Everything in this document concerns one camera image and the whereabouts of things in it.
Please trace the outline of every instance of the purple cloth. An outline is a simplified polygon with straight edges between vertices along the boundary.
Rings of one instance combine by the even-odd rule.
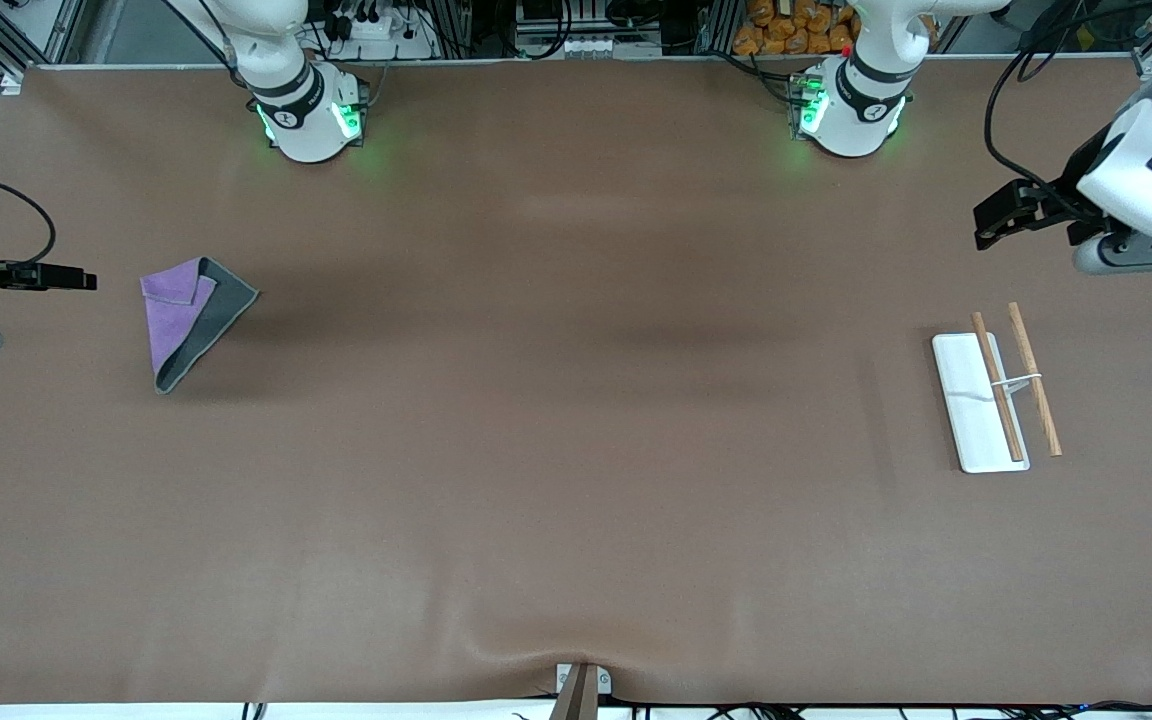
[[[202,258],[195,258],[141,279],[141,295],[145,296],[145,316],[150,324],[150,361],[156,374],[184,343],[202,308],[217,289],[214,279],[198,274],[200,264]]]

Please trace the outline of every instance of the brown tabletop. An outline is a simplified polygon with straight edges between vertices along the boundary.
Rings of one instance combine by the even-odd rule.
[[[0,293],[0,702],[1152,702],[1152,275],[978,253],[1000,65],[877,156],[721,63],[396,68],[303,167],[219,71],[36,71],[0,179],[98,293]],[[1041,173],[1135,85],[1061,60]],[[41,241],[0,194],[0,253]],[[264,295],[159,397],[137,278]],[[1018,301],[1066,457],[957,468],[929,341]]]

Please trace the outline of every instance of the microfiber cloth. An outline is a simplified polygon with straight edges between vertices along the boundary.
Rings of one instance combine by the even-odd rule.
[[[260,293],[220,263],[195,258],[142,278],[141,295],[154,389],[166,395]]]

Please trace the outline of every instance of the brown table surface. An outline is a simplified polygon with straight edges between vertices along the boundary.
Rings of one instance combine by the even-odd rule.
[[[0,293],[0,702],[1152,702],[1152,275],[973,250],[998,70],[847,161],[721,63],[396,68],[316,167],[223,73],[29,74],[0,179],[101,288]],[[1134,83],[998,142],[1053,174]],[[264,295],[159,397],[137,278],[196,255]],[[1020,367],[1011,300],[1066,457],[1018,397],[1034,469],[965,475],[929,341]]]

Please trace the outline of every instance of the wooden stick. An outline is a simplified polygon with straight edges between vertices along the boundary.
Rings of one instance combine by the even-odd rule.
[[[1020,452],[1020,438],[1016,437],[1016,423],[1011,419],[1011,407],[1007,404],[1007,391],[995,384],[1002,377],[998,373],[998,363],[993,357],[993,347],[990,346],[990,336],[984,332],[984,318],[980,313],[972,313],[972,329],[977,333],[977,342],[980,343],[980,355],[984,357],[984,369],[990,373],[991,389],[993,389],[993,404],[998,407],[998,418],[1002,420],[1002,434],[1007,438],[1007,452],[1011,454],[1011,462],[1021,462],[1024,455]]]
[[[1015,302],[1007,304],[1007,313],[1011,316],[1011,334],[1016,336],[1016,344],[1020,346],[1020,359],[1025,364],[1025,374],[1038,373],[1038,363],[1034,359],[1034,348],[1029,346],[1029,333],[1025,332],[1025,320],[1020,318],[1020,305]],[[1047,392],[1043,388],[1041,378],[1032,378],[1029,387],[1034,389],[1034,402],[1038,404],[1038,420],[1043,422],[1043,433],[1047,437],[1047,450],[1052,457],[1062,455],[1060,438],[1056,437],[1056,423],[1052,419],[1051,406],[1047,406]]]

